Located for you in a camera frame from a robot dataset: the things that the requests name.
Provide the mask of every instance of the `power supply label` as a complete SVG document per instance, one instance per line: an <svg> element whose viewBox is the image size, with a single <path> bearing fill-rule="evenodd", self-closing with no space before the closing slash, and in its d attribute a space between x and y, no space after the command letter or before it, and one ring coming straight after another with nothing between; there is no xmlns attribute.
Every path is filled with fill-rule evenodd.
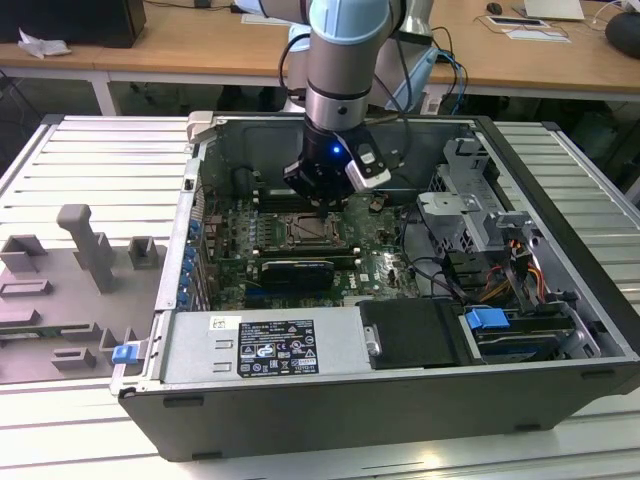
<svg viewBox="0 0 640 480"><path fill-rule="evenodd" d="M243 322L238 329L238 375L243 378L319 372L313 320Z"/></svg>

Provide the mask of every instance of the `slotted metal platform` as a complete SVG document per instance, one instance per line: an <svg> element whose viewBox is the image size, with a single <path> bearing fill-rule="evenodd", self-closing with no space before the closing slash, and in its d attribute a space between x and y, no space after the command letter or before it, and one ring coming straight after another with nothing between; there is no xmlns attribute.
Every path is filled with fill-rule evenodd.
<svg viewBox="0 0 640 480"><path fill-rule="evenodd" d="M190 157L185 120L66 117L57 127L40 127L0 181L0 240L35 227L46 235L47 248L67 246L66 232L55 225L57 208L88 202L93 228L107 232L113 244L132 232L159 233L156 239L166 241L178 179ZM638 308L637 212L561 133L540 124L499 128ZM503 187L522 208L511 186ZM548 432L171 464L158 456L107 384L89 379L0 386L0 478L640 478L640 390L597 400ZM493 413L473 399L470 408ZM265 432L264 440L272 435L277 432Z"/></svg>
<svg viewBox="0 0 640 480"><path fill-rule="evenodd" d="M91 207L112 246L132 236L167 244L186 161L186 119L74 117L41 126L0 183L0 242L29 232L72 246L56 224L65 203Z"/></svg>
<svg viewBox="0 0 640 480"><path fill-rule="evenodd" d="M620 291L640 313L640 214L562 132L496 124ZM505 175L499 183L525 210Z"/></svg>

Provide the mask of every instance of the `computer mouse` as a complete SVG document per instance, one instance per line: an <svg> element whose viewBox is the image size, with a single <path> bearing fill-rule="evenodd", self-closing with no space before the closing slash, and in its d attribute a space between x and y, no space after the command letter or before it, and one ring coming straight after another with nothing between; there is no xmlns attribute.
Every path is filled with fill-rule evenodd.
<svg viewBox="0 0 640 480"><path fill-rule="evenodd" d="M487 3L487 12L492 15L502 15L502 6L499 3Z"/></svg>

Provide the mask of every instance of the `computer case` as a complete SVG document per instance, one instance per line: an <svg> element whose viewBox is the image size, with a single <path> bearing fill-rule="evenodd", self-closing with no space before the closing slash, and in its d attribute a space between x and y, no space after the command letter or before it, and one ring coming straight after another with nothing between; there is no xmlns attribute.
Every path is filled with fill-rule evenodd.
<svg viewBox="0 0 640 480"><path fill-rule="evenodd" d="M145 22L143 0L0 0L0 42L17 42L22 29L44 40L130 48Z"/></svg>

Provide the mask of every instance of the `desk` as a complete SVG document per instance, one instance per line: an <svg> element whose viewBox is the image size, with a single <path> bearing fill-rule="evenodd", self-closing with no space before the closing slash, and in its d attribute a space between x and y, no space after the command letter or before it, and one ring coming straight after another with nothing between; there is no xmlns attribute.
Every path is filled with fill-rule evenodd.
<svg viewBox="0 0 640 480"><path fill-rule="evenodd" d="M473 20L487 13L487 1L435 1L430 23L451 31L456 56L469 72L471 95L640 101L640 61L615 50L603 33L562 22L571 43L511 40ZM517 15L511 0L501 2L505 15ZM602 4L583 5L585 13L593 14ZM0 45L0 68L15 77L89 81L104 115L118 112L109 91L113 81L277 85L287 27L242 24L240 15L228 11L148 4L145 9L147 26L131 49L72 45L72 55L39 60L15 45ZM602 18L615 14L615 8L608 8ZM436 39L446 48L442 31ZM451 68L436 65L424 112L439 103L452 81Z"/></svg>
<svg viewBox="0 0 640 480"><path fill-rule="evenodd" d="M512 0L500 0L505 16L518 17ZM536 98L640 101L640 61L614 49L604 33L576 22L551 22L563 27L571 43L512 40L492 33L477 19L487 15L481 0L436 0L430 24L446 26L451 32L456 58L469 72L467 93ZM582 2L585 15L593 15L603 5ZM619 13L605 9L599 18L608 20ZM597 28L605 23L598 21ZM444 32L435 38L448 48ZM429 93L440 94L452 79L443 78L438 66L430 79Z"/></svg>

